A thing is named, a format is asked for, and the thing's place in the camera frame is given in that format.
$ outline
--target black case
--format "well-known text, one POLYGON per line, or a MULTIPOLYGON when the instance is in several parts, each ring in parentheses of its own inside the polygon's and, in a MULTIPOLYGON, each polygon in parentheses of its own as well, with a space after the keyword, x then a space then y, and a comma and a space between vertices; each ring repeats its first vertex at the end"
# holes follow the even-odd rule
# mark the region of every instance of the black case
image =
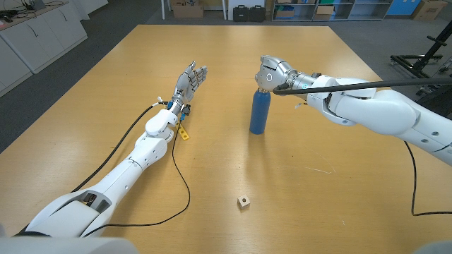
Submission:
POLYGON ((234 7, 232 10, 233 20, 235 22, 245 22, 248 21, 249 16, 249 8, 245 7, 245 5, 239 5, 234 7))
POLYGON ((266 19, 266 9, 262 6, 255 6, 249 9, 249 21, 263 22, 266 19))

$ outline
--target wooden block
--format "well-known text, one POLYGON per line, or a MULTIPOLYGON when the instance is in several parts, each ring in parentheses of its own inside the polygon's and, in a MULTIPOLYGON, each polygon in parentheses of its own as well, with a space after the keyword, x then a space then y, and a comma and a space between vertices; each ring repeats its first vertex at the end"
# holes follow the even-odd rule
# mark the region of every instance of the wooden block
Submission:
POLYGON ((176 128, 179 129, 179 135, 183 140, 188 140, 190 138, 184 127, 182 125, 179 127, 179 122, 176 123, 176 128))
POLYGON ((237 202, 239 202, 240 209, 248 208, 249 204, 251 204, 251 201, 249 201, 249 198, 246 195, 240 196, 237 199, 237 202))

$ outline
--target small wooden cube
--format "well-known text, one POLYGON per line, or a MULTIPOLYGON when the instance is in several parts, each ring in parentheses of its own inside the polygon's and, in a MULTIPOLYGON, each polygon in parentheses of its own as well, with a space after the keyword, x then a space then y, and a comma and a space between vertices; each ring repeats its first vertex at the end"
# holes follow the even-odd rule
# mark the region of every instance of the small wooden cube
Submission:
POLYGON ((249 201, 249 198, 246 195, 240 196, 237 199, 237 202, 239 203, 240 209, 248 208, 249 204, 251 204, 251 201, 249 201))

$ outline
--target white cabinet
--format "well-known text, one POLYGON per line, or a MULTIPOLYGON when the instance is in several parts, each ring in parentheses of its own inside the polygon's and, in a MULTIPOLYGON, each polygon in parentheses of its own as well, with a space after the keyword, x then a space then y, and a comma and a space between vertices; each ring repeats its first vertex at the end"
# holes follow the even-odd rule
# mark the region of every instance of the white cabinet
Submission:
POLYGON ((67 49, 86 36, 83 26, 70 5, 42 14, 63 48, 67 49))
POLYGON ((0 36, 32 70, 37 70, 64 48, 42 16, 32 18, 0 32, 0 36))
POLYGON ((0 90, 31 75, 27 66, 2 39, 0 39, 0 56, 0 83, 3 85, 3 87, 0 86, 0 90))
POLYGON ((36 70, 50 60, 26 22, 1 31, 0 36, 30 70, 36 70))
POLYGON ((72 5, 65 4, 0 31, 32 73, 38 73, 87 38, 72 5))
POLYGON ((67 49, 76 43, 76 38, 69 29, 68 19, 59 8, 42 14, 42 17, 52 29, 63 48, 67 49))
POLYGON ((1 91, 3 91, 5 88, 6 88, 6 86, 4 86, 4 85, 0 82, 0 94, 1 94, 1 91))
POLYGON ((78 41, 84 38, 86 36, 85 29, 78 20, 76 11, 72 8, 72 6, 67 4, 58 8, 58 10, 60 10, 66 17, 66 22, 68 23, 69 29, 71 30, 72 35, 76 38, 76 40, 78 41))
POLYGON ((51 59, 63 52, 63 46, 42 16, 27 20, 25 24, 51 59))

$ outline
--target gray floor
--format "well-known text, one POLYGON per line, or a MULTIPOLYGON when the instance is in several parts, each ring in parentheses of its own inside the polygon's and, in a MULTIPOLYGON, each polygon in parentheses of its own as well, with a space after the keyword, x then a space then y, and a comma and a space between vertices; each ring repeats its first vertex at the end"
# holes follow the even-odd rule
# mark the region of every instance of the gray floor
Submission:
MULTIPOLYGON (((384 80, 412 78, 400 67, 390 65, 392 54, 423 54, 431 47, 427 35, 437 36, 452 18, 452 4, 434 21, 384 20, 369 22, 264 22, 233 23, 222 19, 221 11, 206 11, 203 19, 180 19, 167 13, 161 19, 160 2, 109 0, 105 7, 82 22, 88 40, 52 65, 28 78, 0 97, 0 152, 36 121, 53 103, 82 78, 105 54, 138 24, 181 25, 329 25, 384 80)), ((452 56, 452 47, 440 51, 452 56)), ((439 65, 430 65, 433 74, 439 65)), ((415 99, 416 88, 402 90, 415 99)))

